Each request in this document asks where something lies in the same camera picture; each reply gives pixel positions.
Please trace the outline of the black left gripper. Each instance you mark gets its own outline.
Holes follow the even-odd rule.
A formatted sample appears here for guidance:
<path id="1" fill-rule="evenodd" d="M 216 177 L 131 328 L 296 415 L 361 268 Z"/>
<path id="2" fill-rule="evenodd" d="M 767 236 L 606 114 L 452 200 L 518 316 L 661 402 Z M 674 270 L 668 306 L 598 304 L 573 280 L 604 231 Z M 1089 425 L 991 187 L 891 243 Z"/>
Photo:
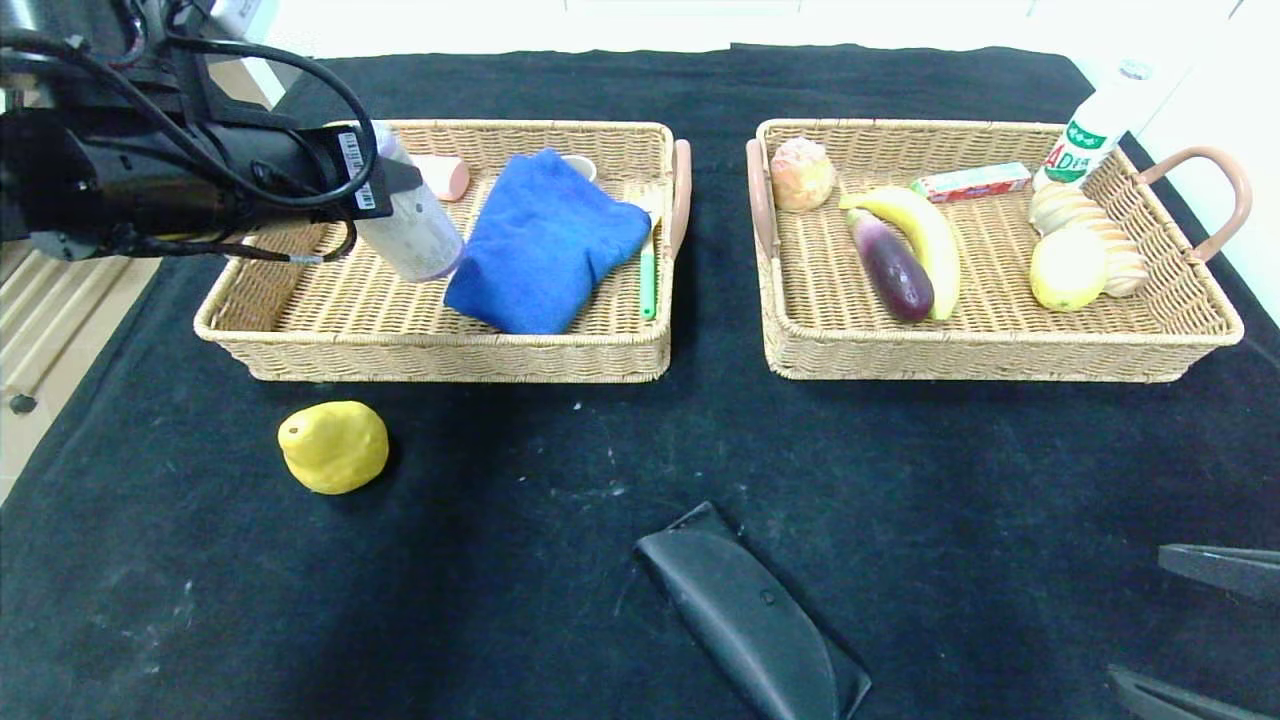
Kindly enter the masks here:
<path id="1" fill-rule="evenodd" d="M 369 165 L 369 152 L 355 126 L 289 129 L 268 136 L 274 145 L 257 160 L 262 190 L 285 197 L 315 197 L 348 184 Z M 334 202 L 315 208 L 280 208 L 291 222 L 380 220 L 394 213 L 390 193 L 424 186 L 412 158 L 378 156 L 366 182 Z"/>

